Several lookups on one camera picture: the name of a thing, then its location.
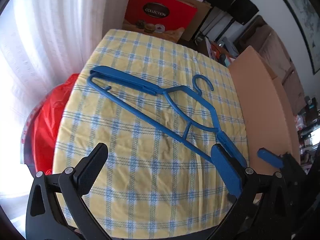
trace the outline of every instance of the beige sofa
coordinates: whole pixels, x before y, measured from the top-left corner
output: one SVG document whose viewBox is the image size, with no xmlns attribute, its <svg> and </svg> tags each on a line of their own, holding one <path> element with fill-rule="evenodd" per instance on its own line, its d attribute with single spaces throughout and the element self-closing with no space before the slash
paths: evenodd
<svg viewBox="0 0 320 240">
<path fill-rule="evenodd" d="M 235 40 L 239 52 L 252 46 L 280 78 L 293 115 L 306 105 L 296 68 L 277 33 L 258 15 Z"/>
</svg>

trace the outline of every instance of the white wall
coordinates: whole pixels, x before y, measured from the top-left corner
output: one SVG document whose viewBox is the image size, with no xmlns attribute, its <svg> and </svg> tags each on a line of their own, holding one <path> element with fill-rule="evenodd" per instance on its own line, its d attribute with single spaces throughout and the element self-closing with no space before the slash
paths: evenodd
<svg viewBox="0 0 320 240">
<path fill-rule="evenodd" d="M 316 97 L 320 101 L 320 71 L 313 75 L 311 62 L 305 42 L 300 29 L 296 24 L 291 12 L 283 0 L 251 0 L 260 10 L 263 19 L 276 31 L 280 39 L 288 50 L 288 53 L 297 69 L 305 95 Z M 212 11 L 209 17 L 211 20 L 219 12 L 218 9 Z M 220 31 L 228 24 L 231 16 L 227 15 L 210 31 L 209 38 L 214 40 Z M 225 33 L 225 36 L 234 41 L 236 37 L 245 29 L 246 26 L 235 22 Z"/>
<path fill-rule="evenodd" d="M 102 36 L 110 29 L 121 29 L 129 0 L 106 0 Z"/>
</svg>

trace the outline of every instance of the metal screw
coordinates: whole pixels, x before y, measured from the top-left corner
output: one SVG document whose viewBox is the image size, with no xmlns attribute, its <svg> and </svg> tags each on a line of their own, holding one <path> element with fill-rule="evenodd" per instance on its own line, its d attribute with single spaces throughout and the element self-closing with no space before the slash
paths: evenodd
<svg viewBox="0 0 320 240">
<path fill-rule="evenodd" d="M 282 178 L 282 174 L 280 172 L 276 172 L 276 177 L 278 177 L 279 179 Z"/>
<path fill-rule="evenodd" d="M 251 169 L 251 168 L 246 168 L 246 169 L 245 169 L 245 173 L 247 173 L 247 174 L 253 174 L 253 169 Z"/>
<path fill-rule="evenodd" d="M 36 177 L 37 177 L 37 178 L 40 178 L 40 177 L 42 176 L 42 174 L 43 174 L 42 171 L 38 171 L 38 172 L 36 173 Z"/>
<path fill-rule="evenodd" d="M 66 169 L 64 170 L 64 172 L 65 172 L 66 174 L 70 174 L 71 172 L 73 172 L 73 168 L 72 168 L 72 167 L 68 167 L 68 168 L 66 168 Z"/>
</svg>

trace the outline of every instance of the table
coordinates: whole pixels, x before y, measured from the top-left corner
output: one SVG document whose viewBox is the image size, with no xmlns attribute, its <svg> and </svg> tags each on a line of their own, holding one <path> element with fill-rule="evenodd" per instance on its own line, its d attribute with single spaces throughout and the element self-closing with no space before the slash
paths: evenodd
<svg viewBox="0 0 320 240">
<path fill-rule="evenodd" d="M 197 84 L 216 109 L 221 129 L 248 161 L 241 107 L 229 70 L 184 46 L 123 30 L 110 30 L 92 53 L 73 88 L 61 120 L 53 172 L 75 166 L 98 142 L 109 157 L 84 202 L 112 237 L 153 239 L 185 235 L 217 225 L 230 208 L 215 167 L 87 85 L 89 71 L 107 65 L 167 88 Z M 107 82 L 96 80 L 99 85 Z M 118 84 L 111 93 L 169 129 L 183 134 L 186 122 L 163 96 Z M 179 107 L 200 124 L 212 126 L 209 112 L 183 92 L 172 93 Z M 187 139 L 210 153 L 213 133 L 191 127 Z M 75 226 L 59 197 L 69 224 Z"/>
</svg>

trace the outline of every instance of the blue gripper pad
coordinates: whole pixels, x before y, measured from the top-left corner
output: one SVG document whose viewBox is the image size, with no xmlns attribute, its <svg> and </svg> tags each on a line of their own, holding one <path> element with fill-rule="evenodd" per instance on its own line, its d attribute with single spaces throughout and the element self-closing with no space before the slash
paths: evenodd
<svg viewBox="0 0 320 240">
<path fill-rule="evenodd" d="M 224 184 L 226 185 L 230 194 L 235 195 L 237 198 L 242 192 L 241 177 L 237 171 L 233 168 L 229 158 L 222 153 L 222 149 L 219 149 L 218 144 L 215 144 L 211 148 L 211 160 L 213 165 L 218 170 Z"/>
<path fill-rule="evenodd" d="M 278 168 L 278 169 L 283 168 L 282 159 L 265 148 L 260 148 L 258 150 L 258 157 L 264 160 L 265 162 L 271 164 L 275 168 Z"/>
</svg>

